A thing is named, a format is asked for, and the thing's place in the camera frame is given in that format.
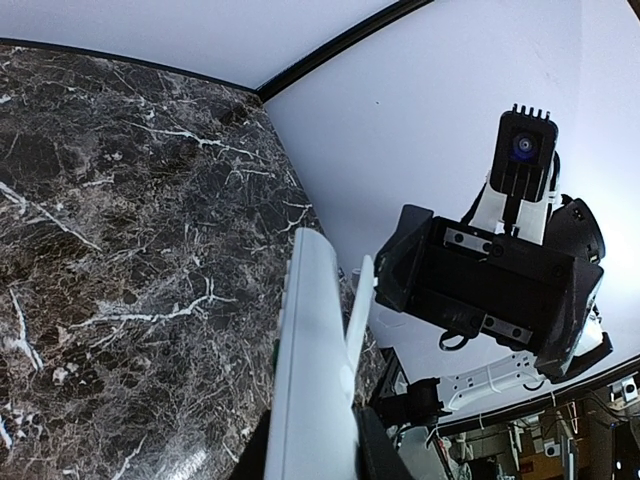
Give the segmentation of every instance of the marble countertop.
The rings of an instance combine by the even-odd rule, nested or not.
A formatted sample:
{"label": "marble countertop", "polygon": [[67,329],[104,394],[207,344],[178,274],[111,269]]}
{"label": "marble countertop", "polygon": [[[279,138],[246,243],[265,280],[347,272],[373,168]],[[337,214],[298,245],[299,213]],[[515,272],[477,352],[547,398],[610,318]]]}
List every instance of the marble countertop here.
{"label": "marble countertop", "polygon": [[298,226],[254,95],[0,46],[0,477],[225,478],[270,404]]}

